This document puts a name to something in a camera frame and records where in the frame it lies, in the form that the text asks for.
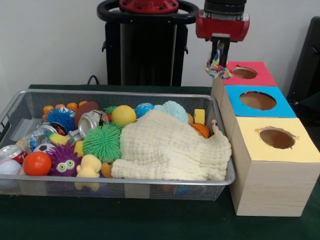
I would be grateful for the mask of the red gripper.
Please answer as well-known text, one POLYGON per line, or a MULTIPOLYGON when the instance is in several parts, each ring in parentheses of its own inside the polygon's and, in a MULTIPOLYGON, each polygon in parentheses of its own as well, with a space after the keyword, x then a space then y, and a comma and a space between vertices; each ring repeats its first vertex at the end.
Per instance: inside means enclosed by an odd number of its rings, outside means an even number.
POLYGON ((231 42, 242 42, 249 30, 250 15, 221 15, 199 10, 196 16, 196 35, 200 39, 211 40, 211 61, 215 60, 219 36, 222 36, 221 44, 221 66, 227 65, 228 52, 231 42))

